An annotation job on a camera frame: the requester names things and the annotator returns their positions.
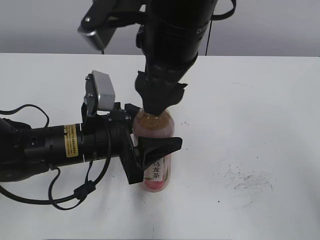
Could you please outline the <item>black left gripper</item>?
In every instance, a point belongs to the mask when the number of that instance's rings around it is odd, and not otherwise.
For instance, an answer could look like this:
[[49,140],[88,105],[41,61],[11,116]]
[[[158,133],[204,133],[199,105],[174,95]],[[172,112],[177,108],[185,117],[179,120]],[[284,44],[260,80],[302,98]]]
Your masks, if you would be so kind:
[[183,139],[180,137],[149,138],[138,137],[135,149],[131,134],[133,121],[140,112],[140,107],[126,103],[124,109],[116,102],[113,109],[106,115],[96,114],[87,116],[85,103],[81,106],[81,137],[84,159],[96,161],[105,159],[105,164],[97,179],[98,184],[107,172],[111,158],[119,157],[128,183],[143,182],[144,170],[154,162],[182,148]]

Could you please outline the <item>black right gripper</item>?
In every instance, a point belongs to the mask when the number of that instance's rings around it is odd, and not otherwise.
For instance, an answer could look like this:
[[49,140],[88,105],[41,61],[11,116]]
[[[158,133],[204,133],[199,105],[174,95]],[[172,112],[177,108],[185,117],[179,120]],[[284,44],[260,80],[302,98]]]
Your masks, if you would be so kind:
[[139,71],[135,89],[139,92],[144,111],[159,116],[183,98],[187,83],[179,83],[193,66],[197,51],[143,51],[144,71]]

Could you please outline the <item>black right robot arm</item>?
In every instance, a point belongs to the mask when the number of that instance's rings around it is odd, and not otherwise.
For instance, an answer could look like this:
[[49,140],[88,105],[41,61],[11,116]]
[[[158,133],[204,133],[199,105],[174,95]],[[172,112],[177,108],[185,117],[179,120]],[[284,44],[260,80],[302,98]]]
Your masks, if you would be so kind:
[[136,37],[145,56],[135,89],[144,111],[159,116],[178,104],[186,84],[181,78],[198,57],[199,46],[217,2],[215,0],[151,0],[147,19]]

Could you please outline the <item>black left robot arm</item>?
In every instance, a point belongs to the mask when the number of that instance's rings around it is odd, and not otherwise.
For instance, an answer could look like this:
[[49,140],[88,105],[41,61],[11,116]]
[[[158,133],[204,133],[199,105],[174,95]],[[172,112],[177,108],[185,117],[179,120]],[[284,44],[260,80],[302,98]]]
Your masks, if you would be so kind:
[[106,115],[84,117],[82,123],[31,128],[6,118],[0,121],[0,180],[17,182],[62,167],[108,157],[120,158],[130,184],[140,183],[145,170],[181,149],[179,137],[131,138],[139,108],[115,103]]

